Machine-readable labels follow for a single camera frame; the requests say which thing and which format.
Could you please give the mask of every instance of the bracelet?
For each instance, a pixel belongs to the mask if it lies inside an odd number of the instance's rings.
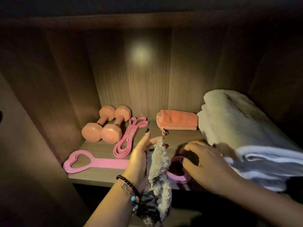
[[[136,187],[129,181],[127,180],[125,177],[123,177],[122,175],[118,175],[116,177],[116,179],[121,179],[123,180],[133,191],[134,191],[134,194],[141,200],[141,195],[139,193],[139,191],[136,189]]]

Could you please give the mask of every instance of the dumbbell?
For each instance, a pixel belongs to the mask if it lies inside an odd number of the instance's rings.
[[[100,119],[97,122],[89,122],[83,127],[82,136],[91,142],[97,142],[101,139],[101,130],[103,124],[108,120],[115,118],[115,109],[112,106],[104,106],[99,111]]]
[[[106,124],[101,130],[101,137],[107,143],[117,143],[122,137],[120,125],[131,118],[131,110],[126,106],[119,106],[115,110],[116,120],[114,124]]]

